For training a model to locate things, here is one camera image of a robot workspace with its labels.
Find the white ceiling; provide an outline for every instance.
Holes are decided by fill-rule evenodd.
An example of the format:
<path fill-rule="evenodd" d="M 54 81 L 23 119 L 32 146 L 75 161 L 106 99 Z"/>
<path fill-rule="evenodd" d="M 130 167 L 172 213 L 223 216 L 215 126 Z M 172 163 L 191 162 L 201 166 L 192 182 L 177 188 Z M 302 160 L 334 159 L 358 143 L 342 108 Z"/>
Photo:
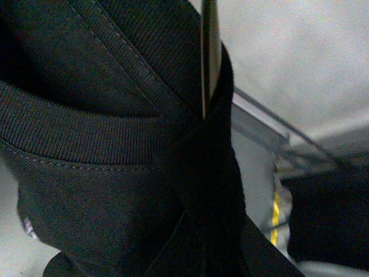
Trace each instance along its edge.
<path fill-rule="evenodd" d="M 190 2 L 200 11 L 201 0 Z M 369 128 L 369 1 L 218 7 L 237 87 L 315 140 Z"/>

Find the yellow stripe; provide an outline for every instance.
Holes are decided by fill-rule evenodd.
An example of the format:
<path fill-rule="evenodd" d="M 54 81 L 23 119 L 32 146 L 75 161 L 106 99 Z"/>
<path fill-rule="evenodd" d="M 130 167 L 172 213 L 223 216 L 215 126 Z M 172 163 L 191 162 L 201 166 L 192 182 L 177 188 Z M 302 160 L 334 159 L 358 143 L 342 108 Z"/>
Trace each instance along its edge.
<path fill-rule="evenodd" d="M 280 198 L 278 195 L 278 191 L 275 191 L 273 202 L 273 219 L 272 219 L 273 227 L 276 227 L 279 224 L 279 214 L 280 214 L 279 204 Z M 278 231 L 277 229 L 273 229 L 270 235 L 270 241 L 274 246 L 277 246 L 277 240 L 278 240 Z"/>

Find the clothing tag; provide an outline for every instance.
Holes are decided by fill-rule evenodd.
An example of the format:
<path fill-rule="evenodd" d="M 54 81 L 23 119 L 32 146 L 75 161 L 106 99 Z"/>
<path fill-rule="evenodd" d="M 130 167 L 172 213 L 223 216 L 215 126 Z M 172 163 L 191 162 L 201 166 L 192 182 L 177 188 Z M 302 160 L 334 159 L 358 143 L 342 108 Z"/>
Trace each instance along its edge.
<path fill-rule="evenodd" d="M 205 119 L 216 89 L 221 67 L 221 40 L 216 0 L 202 0 L 201 82 L 202 117 Z"/>
<path fill-rule="evenodd" d="M 34 238 L 35 240 L 39 240 L 39 237 L 36 235 L 32 223 L 28 218 L 23 219 L 23 229 L 27 235 Z"/>

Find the fabric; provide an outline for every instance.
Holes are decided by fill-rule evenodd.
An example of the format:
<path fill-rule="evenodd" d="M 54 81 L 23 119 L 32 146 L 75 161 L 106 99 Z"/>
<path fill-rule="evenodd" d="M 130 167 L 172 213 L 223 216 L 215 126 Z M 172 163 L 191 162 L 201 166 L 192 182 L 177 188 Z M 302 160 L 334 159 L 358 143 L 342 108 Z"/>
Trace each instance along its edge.
<path fill-rule="evenodd" d="M 223 48 L 204 121 L 199 16 L 188 2 L 0 8 L 10 70 L 0 149 L 19 181 L 21 220 L 62 251 L 44 277 L 251 276 L 252 267 L 301 276 L 286 259 L 269 265 L 270 245 L 255 255 L 241 244 L 259 231 L 231 145 L 231 61 Z M 252 255 L 261 263 L 244 260 Z"/>
<path fill-rule="evenodd" d="M 253 277 L 303 277 L 304 275 L 246 217 L 242 251 L 244 262 Z"/>
<path fill-rule="evenodd" d="M 369 168 L 282 181 L 292 193 L 288 253 L 369 271 Z"/>

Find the black cloth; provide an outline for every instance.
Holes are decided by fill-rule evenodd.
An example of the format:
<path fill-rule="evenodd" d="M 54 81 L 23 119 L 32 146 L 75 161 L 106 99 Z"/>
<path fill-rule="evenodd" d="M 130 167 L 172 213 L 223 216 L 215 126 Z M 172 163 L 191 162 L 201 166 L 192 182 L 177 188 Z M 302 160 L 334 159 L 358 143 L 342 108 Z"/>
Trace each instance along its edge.
<path fill-rule="evenodd" d="M 62 251 L 44 276 L 301 276 L 265 238 L 241 243 L 260 233 L 231 145 L 231 62 L 223 49 L 203 121 L 187 1 L 0 8 L 0 149 L 21 220 Z"/>
<path fill-rule="evenodd" d="M 288 253 L 369 271 L 369 167 L 283 180 L 292 193 Z"/>

